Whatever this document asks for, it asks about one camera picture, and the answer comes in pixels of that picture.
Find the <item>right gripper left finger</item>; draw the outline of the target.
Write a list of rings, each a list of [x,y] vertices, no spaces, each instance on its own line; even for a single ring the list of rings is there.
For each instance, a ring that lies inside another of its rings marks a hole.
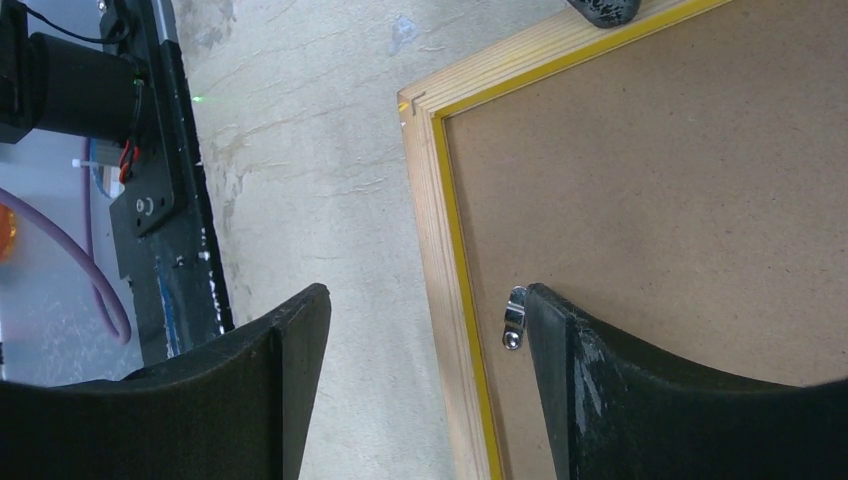
[[[313,284],[122,380],[1,385],[5,479],[296,479],[331,320]]]

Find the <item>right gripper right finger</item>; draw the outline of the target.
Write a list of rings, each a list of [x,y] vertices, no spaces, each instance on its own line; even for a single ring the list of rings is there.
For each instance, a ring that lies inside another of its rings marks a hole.
[[[847,384],[687,360],[536,283],[526,333],[560,479],[843,479]]]

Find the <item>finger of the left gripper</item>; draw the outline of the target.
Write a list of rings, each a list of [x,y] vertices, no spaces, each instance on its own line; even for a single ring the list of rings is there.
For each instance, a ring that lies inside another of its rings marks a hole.
[[[632,21],[641,8],[641,0],[567,0],[590,24],[597,28],[616,28]]]

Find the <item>yellow picture frame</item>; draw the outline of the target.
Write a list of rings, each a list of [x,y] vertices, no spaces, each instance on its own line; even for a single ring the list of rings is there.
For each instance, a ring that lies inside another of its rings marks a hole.
[[[591,26],[574,9],[418,80],[397,94],[426,293],[456,473],[504,479],[445,122],[448,118],[719,7],[646,1],[635,20]]]

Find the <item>brown backing board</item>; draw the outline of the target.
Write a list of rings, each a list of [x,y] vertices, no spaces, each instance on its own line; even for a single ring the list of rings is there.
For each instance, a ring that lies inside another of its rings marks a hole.
[[[713,368],[847,374],[847,5],[733,1],[445,124],[504,475],[555,475],[512,288]]]

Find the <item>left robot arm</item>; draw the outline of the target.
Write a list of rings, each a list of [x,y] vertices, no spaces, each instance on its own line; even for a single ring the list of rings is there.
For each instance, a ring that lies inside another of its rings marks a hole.
[[[32,33],[47,18],[23,1],[1,4],[1,140],[33,130],[106,141],[152,141],[174,131],[166,76],[177,69],[169,1],[105,1],[100,33],[62,27]]]

